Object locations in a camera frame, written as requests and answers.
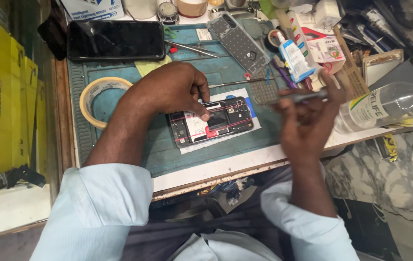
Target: bottle cap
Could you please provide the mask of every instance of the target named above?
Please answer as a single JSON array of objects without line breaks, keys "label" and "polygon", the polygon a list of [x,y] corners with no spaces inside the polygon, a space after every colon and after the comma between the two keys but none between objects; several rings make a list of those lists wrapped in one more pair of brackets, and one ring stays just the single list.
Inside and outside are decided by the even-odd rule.
[{"label": "bottle cap", "polygon": [[281,32],[277,32],[276,34],[278,35],[279,42],[280,42],[280,43],[284,43],[284,42],[285,42],[285,38],[284,38],[284,36],[282,35],[282,33],[281,33]]}]

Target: shirt sleeve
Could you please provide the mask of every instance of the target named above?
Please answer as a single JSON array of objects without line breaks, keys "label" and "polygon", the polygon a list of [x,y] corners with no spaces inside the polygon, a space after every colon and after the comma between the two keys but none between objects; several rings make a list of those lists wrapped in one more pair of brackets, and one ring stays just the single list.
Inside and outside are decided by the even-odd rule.
[{"label": "shirt sleeve", "polygon": [[128,164],[70,168],[32,261],[121,259],[130,226],[149,219],[148,170]]},{"label": "shirt sleeve", "polygon": [[278,183],[261,193],[266,217],[291,236],[298,261],[359,261],[342,218],[324,217],[289,203],[292,181]]}]

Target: white box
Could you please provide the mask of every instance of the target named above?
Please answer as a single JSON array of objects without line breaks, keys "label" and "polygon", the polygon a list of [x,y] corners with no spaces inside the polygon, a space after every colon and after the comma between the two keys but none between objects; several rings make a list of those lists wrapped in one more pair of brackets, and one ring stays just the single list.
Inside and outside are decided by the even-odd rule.
[{"label": "white box", "polygon": [[312,14],[297,14],[289,11],[287,14],[291,21],[296,45],[305,56],[310,67],[316,63],[323,64],[329,74],[334,74],[345,63],[345,56],[335,37],[334,31],[318,29]]},{"label": "white box", "polygon": [[72,20],[115,20],[124,16],[120,0],[60,0]]}]

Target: smartphone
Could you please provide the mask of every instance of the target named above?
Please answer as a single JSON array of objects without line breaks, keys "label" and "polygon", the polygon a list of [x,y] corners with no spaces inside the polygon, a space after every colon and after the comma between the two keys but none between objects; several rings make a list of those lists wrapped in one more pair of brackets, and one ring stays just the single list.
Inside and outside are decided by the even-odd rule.
[{"label": "smartphone", "polygon": [[204,106],[210,112],[208,122],[186,111],[169,115],[169,123],[178,148],[253,129],[251,113],[243,97],[212,102]]},{"label": "smartphone", "polygon": [[72,61],[161,60],[163,25],[158,21],[72,21],[67,56]]}]

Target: tweezers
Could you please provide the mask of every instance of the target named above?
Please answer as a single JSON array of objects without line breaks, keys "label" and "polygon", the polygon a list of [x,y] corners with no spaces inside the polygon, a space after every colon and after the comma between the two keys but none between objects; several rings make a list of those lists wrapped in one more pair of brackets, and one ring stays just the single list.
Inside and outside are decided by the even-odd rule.
[{"label": "tweezers", "polygon": [[197,46],[188,45],[188,44],[175,43],[175,42],[168,41],[168,40],[165,40],[165,42],[167,42],[167,43],[169,43],[169,44],[173,44],[173,45],[178,46],[178,47],[186,48],[186,49],[188,49],[188,50],[191,50],[191,51],[194,51],[194,52],[197,52],[197,53],[202,53],[202,54],[204,54],[204,55],[208,55],[208,56],[211,56],[211,57],[219,58],[218,56],[215,56],[215,55],[212,55],[212,54],[209,54],[209,53],[208,53],[208,52],[212,52],[212,53],[216,53],[216,54],[217,54],[217,52],[214,52],[214,51],[206,50],[206,49],[203,49],[203,48],[200,48],[200,47],[197,47]]}]

